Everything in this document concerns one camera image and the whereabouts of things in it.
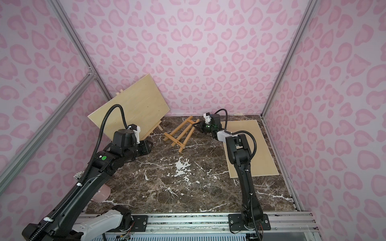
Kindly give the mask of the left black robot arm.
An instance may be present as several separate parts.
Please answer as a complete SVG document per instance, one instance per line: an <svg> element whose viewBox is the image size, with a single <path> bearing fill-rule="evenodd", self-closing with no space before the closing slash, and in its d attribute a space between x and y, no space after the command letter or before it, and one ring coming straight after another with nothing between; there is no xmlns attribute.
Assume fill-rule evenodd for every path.
<svg viewBox="0 0 386 241"><path fill-rule="evenodd" d="M153 143L137 141L133 130L115 132L113 141L93 157L79 182L61 203L38 224L28 224L22 232L27 241L79 241L82 231L73 230L76 219L97 191L135 158L151 152Z"/></svg>

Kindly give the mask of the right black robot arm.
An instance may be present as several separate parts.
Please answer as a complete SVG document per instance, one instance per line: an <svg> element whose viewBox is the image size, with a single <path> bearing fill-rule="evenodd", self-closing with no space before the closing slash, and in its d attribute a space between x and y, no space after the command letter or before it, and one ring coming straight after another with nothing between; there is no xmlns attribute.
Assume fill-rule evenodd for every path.
<svg viewBox="0 0 386 241"><path fill-rule="evenodd" d="M248 131L228 131L226 126L222 126L217 112L205 113L203 117L204 120L194 124L194 127L201 133L211 134L213 139L226 144L228 160L236 170L241 187L243 223L259 234L262 229L263 211L256 196L251 175L251 160L257 151L256 140Z"/></svg>

